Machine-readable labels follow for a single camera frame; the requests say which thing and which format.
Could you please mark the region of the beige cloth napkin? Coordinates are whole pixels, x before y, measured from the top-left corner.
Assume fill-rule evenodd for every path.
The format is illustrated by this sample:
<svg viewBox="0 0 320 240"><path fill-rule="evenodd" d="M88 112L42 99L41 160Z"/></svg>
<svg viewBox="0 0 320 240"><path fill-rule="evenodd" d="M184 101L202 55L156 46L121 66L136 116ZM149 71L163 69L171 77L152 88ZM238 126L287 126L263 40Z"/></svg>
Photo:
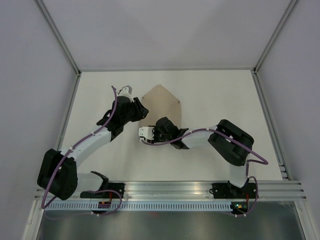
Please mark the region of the beige cloth napkin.
<svg viewBox="0 0 320 240"><path fill-rule="evenodd" d="M159 119L167 117L175 126L181 128L181 102L161 84L148 91L140 102L149 113L146 118L139 121L139 127L154 126Z"/></svg>

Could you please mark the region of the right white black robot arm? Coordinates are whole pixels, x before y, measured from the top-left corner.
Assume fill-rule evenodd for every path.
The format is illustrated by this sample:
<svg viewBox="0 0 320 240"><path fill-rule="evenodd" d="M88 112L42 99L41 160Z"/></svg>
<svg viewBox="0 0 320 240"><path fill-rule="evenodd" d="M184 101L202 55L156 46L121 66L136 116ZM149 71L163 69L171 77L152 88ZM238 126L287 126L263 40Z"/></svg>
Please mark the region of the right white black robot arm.
<svg viewBox="0 0 320 240"><path fill-rule="evenodd" d="M251 150L254 139L232 122L222 119L217 126L208 129L190 129L178 128L167 117L163 117L156 122L152 133L153 139L148 140L148 143L160 144L172 141L170 145L178 150L213 147L229 163L229 194L239 198L246 192L248 181L246 160L249 152L232 140Z"/></svg>

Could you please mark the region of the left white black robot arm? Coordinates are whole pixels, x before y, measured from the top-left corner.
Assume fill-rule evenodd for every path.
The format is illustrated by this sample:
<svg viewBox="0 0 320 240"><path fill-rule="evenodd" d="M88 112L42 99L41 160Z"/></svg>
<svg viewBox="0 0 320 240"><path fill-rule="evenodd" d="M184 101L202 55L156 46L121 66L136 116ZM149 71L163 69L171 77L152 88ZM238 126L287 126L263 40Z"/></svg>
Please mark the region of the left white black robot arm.
<svg viewBox="0 0 320 240"><path fill-rule="evenodd" d="M138 122L148 115L140 100L135 97L118 96L109 109L93 128L85 140L72 147L55 150L49 149L43 157L37 178L37 185L46 189L52 174L49 193L61 200L67 200L79 186L78 166L100 147L112 142L129 122Z"/></svg>

